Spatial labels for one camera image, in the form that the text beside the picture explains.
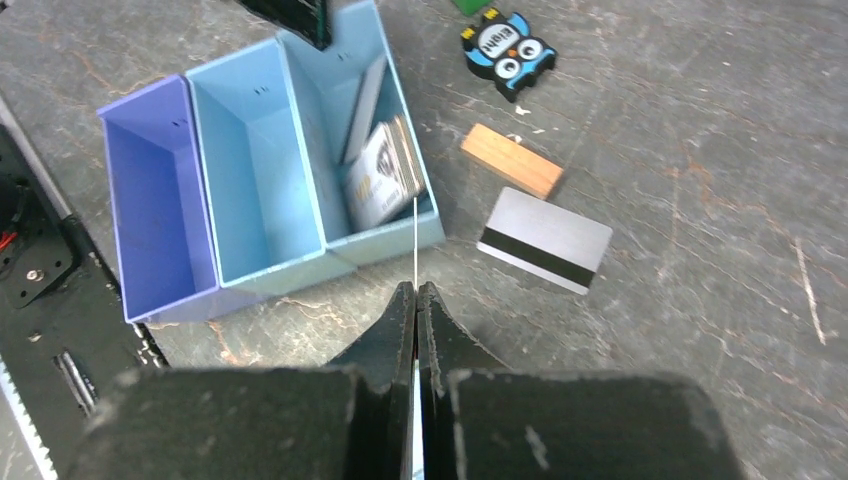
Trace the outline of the thin card edge-on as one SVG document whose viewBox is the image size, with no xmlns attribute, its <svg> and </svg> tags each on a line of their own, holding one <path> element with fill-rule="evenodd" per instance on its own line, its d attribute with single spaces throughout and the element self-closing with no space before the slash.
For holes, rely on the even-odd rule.
<svg viewBox="0 0 848 480">
<path fill-rule="evenodd" d="M 418 197 L 413 199 L 413 287 L 418 291 Z M 413 362 L 413 434 L 412 434 L 412 476 L 413 480 L 424 479 L 424 455 L 421 425 L 420 374 L 417 351 Z"/>
</svg>

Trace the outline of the blue three-compartment organizer tray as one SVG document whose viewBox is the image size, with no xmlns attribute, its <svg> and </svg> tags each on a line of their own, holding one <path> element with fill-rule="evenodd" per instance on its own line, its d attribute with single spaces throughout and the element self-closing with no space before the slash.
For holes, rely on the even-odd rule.
<svg viewBox="0 0 848 480">
<path fill-rule="evenodd" d="M 129 323 L 206 321 L 413 250 L 413 206 L 356 231 L 342 157 L 377 5 L 331 16 L 323 51 L 281 31 L 100 109 Z M 431 190 L 419 247 L 445 238 Z"/>
</svg>

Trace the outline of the silver magnetic stripe card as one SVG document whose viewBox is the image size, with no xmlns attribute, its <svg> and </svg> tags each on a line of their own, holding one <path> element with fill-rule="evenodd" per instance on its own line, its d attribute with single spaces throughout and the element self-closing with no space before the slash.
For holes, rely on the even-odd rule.
<svg viewBox="0 0 848 480">
<path fill-rule="evenodd" d="M 505 187 L 484 225 L 477 248 L 585 295 L 612 234 L 607 225 Z"/>
</svg>

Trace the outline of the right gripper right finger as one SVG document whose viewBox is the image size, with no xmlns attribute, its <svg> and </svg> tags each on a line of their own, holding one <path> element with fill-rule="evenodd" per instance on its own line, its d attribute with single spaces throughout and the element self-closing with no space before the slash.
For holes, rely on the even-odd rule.
<svg viewBox="0 0 848 480">
<path fill-rule="evenodd" d="M 668 371 L 509 369 L 417 293 L 428 479 L 741 479 L 721 415 Z"/>
</svg>

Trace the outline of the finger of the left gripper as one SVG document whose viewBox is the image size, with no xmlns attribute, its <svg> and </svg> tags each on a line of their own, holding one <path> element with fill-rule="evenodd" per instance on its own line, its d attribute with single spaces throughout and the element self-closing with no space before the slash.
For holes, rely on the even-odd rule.
<svg viewBox="0 0 848 480">
<path fill-rule="evenodd" d="M 293 32 L 319 51 L 332 44 L 326 0 L 237 0 L 251 14 Z"/>
</svg>

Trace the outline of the stack of credit cards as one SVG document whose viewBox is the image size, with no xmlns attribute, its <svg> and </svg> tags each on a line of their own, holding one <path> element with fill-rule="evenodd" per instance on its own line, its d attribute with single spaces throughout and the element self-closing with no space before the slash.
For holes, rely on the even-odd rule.
<svg viewBox="0 0 848 480">
<path fill-rule="evenodd" d="M 393 219 L 426 190 L 420 154 L 405 115 L 375 127 L 348 169 L 343 187 L 356 231 Z"/>
</svg>

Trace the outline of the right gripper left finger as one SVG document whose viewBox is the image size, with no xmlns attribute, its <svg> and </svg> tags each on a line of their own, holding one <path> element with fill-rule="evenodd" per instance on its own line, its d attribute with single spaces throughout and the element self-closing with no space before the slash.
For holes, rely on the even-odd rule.
<svg viewBox="0 0 848 480">
<path fill-rule="evenodd" d="M 416 292 L 320 367 L 145 369 L 96 406 L 70 479 L 411 479 Z"/>
</svg>

